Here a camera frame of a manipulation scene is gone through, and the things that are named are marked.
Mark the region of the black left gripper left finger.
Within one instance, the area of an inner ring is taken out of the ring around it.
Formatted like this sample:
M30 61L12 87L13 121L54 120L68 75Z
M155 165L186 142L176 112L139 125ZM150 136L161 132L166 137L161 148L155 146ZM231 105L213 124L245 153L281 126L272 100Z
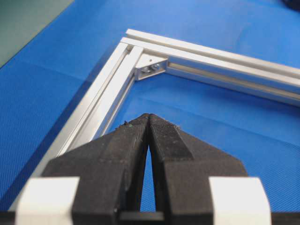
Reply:
M50 160L43 177L79 177L72 206L76 225L116 225L121 210L141 205L148 150L147 113Z

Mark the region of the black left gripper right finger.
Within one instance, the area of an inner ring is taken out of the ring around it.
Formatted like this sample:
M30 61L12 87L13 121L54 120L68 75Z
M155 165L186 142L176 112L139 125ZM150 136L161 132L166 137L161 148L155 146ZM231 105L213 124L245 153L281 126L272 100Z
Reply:
M209 177L247 177L244 165L155 114L149 135L156 209L170 225L213 224Z

